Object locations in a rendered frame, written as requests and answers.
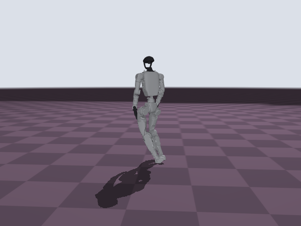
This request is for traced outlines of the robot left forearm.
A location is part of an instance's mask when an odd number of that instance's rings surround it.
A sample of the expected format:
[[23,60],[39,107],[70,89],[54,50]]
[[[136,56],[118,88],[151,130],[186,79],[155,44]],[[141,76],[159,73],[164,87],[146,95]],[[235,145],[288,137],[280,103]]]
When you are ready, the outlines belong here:
[[[135,90],[134,90],[134,92],[135,92]],[[137,108],[137,105],[138,105],[138,98],[139,98],[139,96],[135,95],[135,93],[134,93],[134,95],[133,95],[133,106],[136,106],[136,108]],[[132,108],[133,108],[133,106],[132,106]]]

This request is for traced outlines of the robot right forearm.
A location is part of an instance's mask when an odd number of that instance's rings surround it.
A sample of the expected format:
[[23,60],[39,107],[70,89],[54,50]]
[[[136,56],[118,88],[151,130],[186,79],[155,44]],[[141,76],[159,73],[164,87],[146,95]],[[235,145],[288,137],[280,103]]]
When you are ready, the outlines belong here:
[[[163,94],[164,94],[164,93],[163,93]],[[158,96],[157,96],[157,99],[156,99],[157,106],[158,106],[158,104],[160,103],[160,100],[162,99],[163,94],[158,93]]]

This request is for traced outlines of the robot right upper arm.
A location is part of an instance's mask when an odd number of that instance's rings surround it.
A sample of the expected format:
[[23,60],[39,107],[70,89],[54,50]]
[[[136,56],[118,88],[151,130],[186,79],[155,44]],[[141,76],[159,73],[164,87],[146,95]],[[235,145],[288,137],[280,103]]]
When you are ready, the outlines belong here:
[[165,86],[164,86],[164,75],[159,73],[159,93],[163,94],[165,92]]

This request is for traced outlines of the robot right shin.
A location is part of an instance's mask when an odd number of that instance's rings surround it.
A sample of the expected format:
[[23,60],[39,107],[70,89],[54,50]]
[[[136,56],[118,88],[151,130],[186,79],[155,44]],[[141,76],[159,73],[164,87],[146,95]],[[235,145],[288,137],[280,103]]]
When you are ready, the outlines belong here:
[[[155,131],[156,131],[156,130],[155,130]],[[156,131],[156,136],[155,136],[155,137],[152,137],[151,139],[154,140],[154,143],[155,143],[155,146],[156,146],[156,150],[157,150],[159,156],[162,156],[162,155],[163,155],[163,152],[162,152],[162,150],[161,150],[160,139],[159,139],[159,137],[158,137],[158,135],[157,135],[157,131]],[[161,154],[162,154],[162,155],[161,155]]]

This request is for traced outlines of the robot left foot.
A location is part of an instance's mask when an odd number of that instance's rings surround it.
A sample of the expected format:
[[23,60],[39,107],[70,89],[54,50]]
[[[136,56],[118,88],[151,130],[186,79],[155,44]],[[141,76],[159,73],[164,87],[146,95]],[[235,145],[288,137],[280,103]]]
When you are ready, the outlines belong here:
[[155,163],[161,163],[162,161],[164,160],[164,157],[159,157],[158,159],[157,159],[157,161],[155,161]]

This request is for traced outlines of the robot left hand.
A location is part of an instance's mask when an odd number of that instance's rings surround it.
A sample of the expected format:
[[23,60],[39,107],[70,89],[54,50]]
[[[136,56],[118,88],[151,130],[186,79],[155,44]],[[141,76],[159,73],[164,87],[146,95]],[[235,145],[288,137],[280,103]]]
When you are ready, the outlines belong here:
[[133,111],[134,111],[135,117],[137,119],[137,108],[136,108],[136,106],[133,106]]

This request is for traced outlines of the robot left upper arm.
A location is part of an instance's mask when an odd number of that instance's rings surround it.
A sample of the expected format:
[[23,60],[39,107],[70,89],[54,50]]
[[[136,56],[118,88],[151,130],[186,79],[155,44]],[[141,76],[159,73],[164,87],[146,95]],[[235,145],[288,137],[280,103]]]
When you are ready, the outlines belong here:
[[138,73],[135,76],[135,95],[139,95],[141,90],[139,90],[140,85],[141,85],[141,79],[143,78],[144,73]]

